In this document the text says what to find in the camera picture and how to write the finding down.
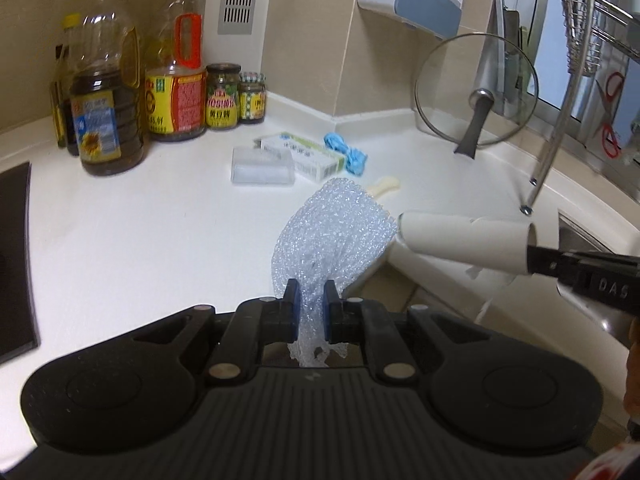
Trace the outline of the person right hand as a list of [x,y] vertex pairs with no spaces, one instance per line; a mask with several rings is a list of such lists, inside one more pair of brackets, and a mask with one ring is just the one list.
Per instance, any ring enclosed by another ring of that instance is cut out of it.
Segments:
[[629,349],[626,362],[626,382],[624,408],[633,420],[639,420],[640,415],[640,334],[639,319],[635,318],[630,326]]

